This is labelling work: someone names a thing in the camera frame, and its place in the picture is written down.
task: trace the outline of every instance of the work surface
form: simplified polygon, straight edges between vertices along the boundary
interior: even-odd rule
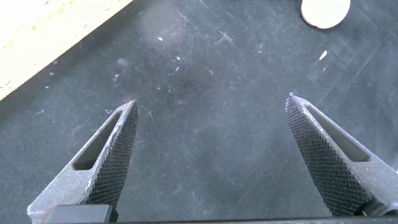
[[[328,31],[299,9],[134,0],[0,102],[1,220],[28,223],[28,204],[129,100],[121,221],[329,216],[285,120],[290,92],[398,169],[398,2],[353,1]]]

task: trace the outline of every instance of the round white object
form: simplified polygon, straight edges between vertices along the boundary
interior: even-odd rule
[[[350,3],[350,0],[303,0],[301,15],[308,24],[328,29],[346,17]]]

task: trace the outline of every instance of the scratch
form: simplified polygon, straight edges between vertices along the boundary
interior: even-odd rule
[[[361,68],[358,70],[358,72],[355,75],[355,78],[362,72],[362,70],[365,68],[365,66],[370,62],[370,60],[373,58],[373,56],[376,54],[376,52],[380,49],[381,44],[369,55],[369,57],[366,59],[365,63],[361,66]]]
[[[229,178],[229,177],[226,177],[226,178],[228,178],[228,180],[231,182],[231,184],[232,184],[233,186],[235,186],[235,183],[234,183],[233,180],[231,180],[231,178]]]
[[[187,17],[186,17],[186,16],[184,16],[183,14],[181,14],[181,12],[180,12],[180,11],[178,11],[178,10],[177,10],[177,12],[180,14],[180,17],[181,17],[181,18],[184,18],[184,23],[185,23],[185,22],[189,22],[189,23],[191,23],[191,22],[190,22],[190,21],[187,19]]]
[[[231,13],[229,13],[229,12],[225,12],[231,19],[235,19],[234,18],[234,16],[232,16],[232,14]]]
[[[142,107],[144,110],[146,110],[149,113],[149,116],[152,118],[152,121],[155,123],[155,119],[152,116],[152,113],[147,108],[145,108],[144,106],[140,105],[140,107]]]
[[[210,215],[210,213],[209,212],[206,212],[206,211],[204,211],[203,209],[201,209],[201,208],[199,208],[201,211],[203,211],[203,213],[205,214],[205,215]]]
[[[201,3],[202,5],[204,5],[206,8],[209,8],[205,3],[203,3],[202,0],[199,0],[199,1],[200,1],[200,3]]]
[[[228,36],[225,32],[219,31],[219,33],[222,34],[223,37],[220,40],[218,40],[217,42],[215,42],[214,46],[216,46],[217,44],[221,43],[221,41],[223,41],[223,40],[227,40],[230,44],[233,43],[233,39],[230,36]]]
[[[42,109],[41,111],[37,112],[37,113],[35,114],[35,116],[38,115],[38,114],[42,114],[42,113],[44,113],[44,110],[43,110],[43,109]]]
[[[177,194],[178,192],[180,192],[182,190],[182,184],[179,183],[177,189],[175,189],[172,194]]]
[[[137,143],[134,143],[134,145],[140,144],[140,143],[143,143],[143,142],[145,142],[145,141],[139,141],[139,142],[137,142]]]

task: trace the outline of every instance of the dark gray surface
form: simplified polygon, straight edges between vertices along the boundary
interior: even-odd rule
[[[398,169],[398,2],[353,1],[329,31],[299,6],[134,0],[0,102],[1,219],[27,223],[27,205],[134,99],[120,220],[330,215],[285,120],[291,91]]]

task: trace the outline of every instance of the light wood surface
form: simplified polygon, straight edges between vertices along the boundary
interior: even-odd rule
[[[132,0],[4,1],[0,9],[0,100]]]

